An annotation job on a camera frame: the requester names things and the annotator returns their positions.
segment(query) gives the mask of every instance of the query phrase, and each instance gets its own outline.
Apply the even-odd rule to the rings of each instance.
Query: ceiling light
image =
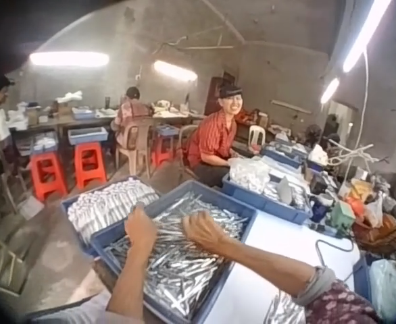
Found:
[[[345,73],[351,71],[351,69],[357,63],[360,55],[365,51],[390,2],[391,0],[374,0],[368,17],[366,18],[365,23],[360,30],[359,36],[357,36],[353,47],[344,61],[343,71]]]
[[[156,61],[153,66],[155,70],[159,73],[165,74],[166,76],[170,76],[181,81],[195,81],[198,78],[197,74],[194,71],[187,70],[183,67],[169,64],[163,61]]]
[[[41,52],[30,55],[31,63],[44,66],[95,68],[107,65],[109,56],[95,52]]]
[[[330,98],[335,94],[336,89],[339,86],[339,79],[335,78],[332,80],[331,83],[328,84],[327,89],[324,91],[321,97],[321,104],[327,103],[327,101],[330,100]]]

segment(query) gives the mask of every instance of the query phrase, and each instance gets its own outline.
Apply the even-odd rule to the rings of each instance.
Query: green object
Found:
[[[338,230],[348,232],[355,221],[353,209],[346,202],[339,201],[330,212],[330,223]]]

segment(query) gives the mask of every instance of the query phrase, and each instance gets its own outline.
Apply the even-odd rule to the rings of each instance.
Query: white plastic chair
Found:
[[[251,145],[263,146],[265,142],[266,142],[266,130],[264,128],[257,125],[252,125],[251,127],[249,127],[249,139],[247,141],[249,147]]]

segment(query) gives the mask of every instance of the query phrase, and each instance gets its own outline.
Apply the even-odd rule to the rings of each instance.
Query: white table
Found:
[[[264,212],[258,213],[246,244],[318,266],[321,263],[315,248],[317,240],[324,240],[344,249],[351,247],[348,240],[331,238],[306,226],[295,225]],[[345,280],[349,277],[346,283],[353,290],[353,276],[350,274],[360,259],[358,247],[355,245],[351,252],[343,252],[324,244],[319,247],[325,264],[335,271],[339,279]],[[277,292],[276,287],[265,279],[236,264],[205,323],[263,323]]]

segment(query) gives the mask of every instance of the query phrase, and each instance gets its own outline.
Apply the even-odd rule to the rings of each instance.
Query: blue crate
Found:
[[[354,291],[369,302],[372,302],[371,281],[369,277],[369,267],[364,255],[353,267]]]
[[[171,137],[178,135],[180,130],[171,125],[160,125],[156,127],[157,133],[162,137]]]
[[[293,154],[284,153],[284,155],[283,155],[275,150],[268,150],[268,149],[263,148],[261,150],[261,155],[270,157],[279,163],[290,165],[291,167],[294,167],[295,169],[298,169],[301,165],[301,161],[300,161],[299,157],[297,157],[296,155],[293,155]]]
[[[36,144],[36,137],[40,136],[40,135],[54,138],[55,145],[46,147],[46,148],[45,147],[35,148],[34,145]],[[32,155],[32,156],[42,154],[42,153],[55,152],[57,150],[58,150],[58,138],[57,138],[57,134],[55,132],[46,132],[43,134],[37,134],[36,136],[33,136],[31,138],[30,155]]]
[[[322,170],[324,170],[324,166],[321,164],[318,164],[316,162],[313,162],[309,159],[306,160],[306,165],[308,168],[317,171],[317,172],[321,172]]]
[[[150,205],[144,208],[145,212],[151,218],[158,216],[160,213],[168,209],[175,200],[184,196],[187,192],[194,192],[195,194],[201,195],[201,200],[207,203],[211,203],[218,206],[221,209],[227,209],[234,213],[237,213],[241,217],[250,218],[249,223],[246,226],[245,232],[243,233],[242,242],[246,240],[246,237],[255,221],[257,211],[238,201],[237,199],[231,198],[221,192],[218,192],[212,188],[208,188],[199,182],[190,180],[173,191],[163,195],[157,201],[152,202]],[[116,274],[119,275],[121,272],[120,265],[114,258],[111,252],[104,251],[104,248],[119,240],[124,236],[124,225],[122,222],[117,222],[95,234],[92,235],[91,244],[94,249],[99,253],[102,260],[107,264],[107,266]],[[232,264],[225,264],[224,268],[220,272],[220,276],[214,278],[214,282],[210,283],[212,290],[210,291],[208,297],[205,299],[203,305],[199,309],[198,313],[194,316],[192,321],[187,321],[182,317],[172,313],[170,310],[162,307],[150,296],[144,296],[145,306],[156,316],[158,316],[165,323],[175,323],[175,324],[189,324],[189,323],[203,323],[205,318],[208,316],[212,309],[214,302],[216,301],[220,291],[222,290],[225,281],[232,269]]]
[[[276,177],[273,177],[271,180],[274,182],[280,181],[280,179]],[[302,225],[306,219],[312,216],[311,211],[308,213],[306,211],[300,211],[292,206],[283,205],[262,194],[257,194],[231,182],[229,174],[224,176],[222,183],[223,193],[239,199],[265,213],[290,221],[291,223]]]
[[[90,113],[74,113],[75,120],[93,119],[93,118],[96,118],[96,113],[94,111]]]
[[[108,139],[108,131],[104,127],[68,130],[68,138],[70,145],[104,142]]]
[[[108,186],[111,186],[112,184],[115,184],[115,183],[117,183],[117,182],[127,181],[127,180],[129,180],[129,179],[135,179],[135,180],[141,181],[138,177],[135,177],[135,176],[128,176],[127,178],[124,178],[124,179],[121,179],[121,180],[118,180],[118,181],[114,181],[114,182],[110,182],[110,183],[108,183],[108,184],[104,184],[103,186],[97,187],[97,188],[95,188],[95,189],[93,189],[93,190],[89,190],[89,191],[86,191],[86,192],[99,191],[99,190],[102,190],[102,189],[104,189],[104,188],[106,188],[106,187],[108,187]],[[78,200],[79,196],[80,196],[80,194],[77,194],[76,196],[73,196],[73,197],[71,197],[71,198],[67,198],[67,199],[65,199],[65,200],[63,200],[63,201],[61,202],[61,209],[62,209],[64,215],[65,215],[68,219],[69,219],[69,216],[68,216],[68,209],[69,209],[69,207],[70,207],[73,203],[75,203],[75,202]],[[82,250],[85,254],[87,254],[87,255],[89,255],[89,256],[91,256],[91,257],[97,257],[99,254],[98,254],[97,251],[93,248],[93,246],[92,246],[91,244],[85,244],[85,243],[84,243],[84,240],[83,240],[82,237],[81,237],[81,235],[75,230],[75,228],[73,227],[72,223],[71,223],[70,225],[72,226],[72,229],[74,230],[74,232],[75,232],[75,234],[76,234],[76,237],[78,238],[79,244],[80,244],[80,246],[81,246],[81,250]]]

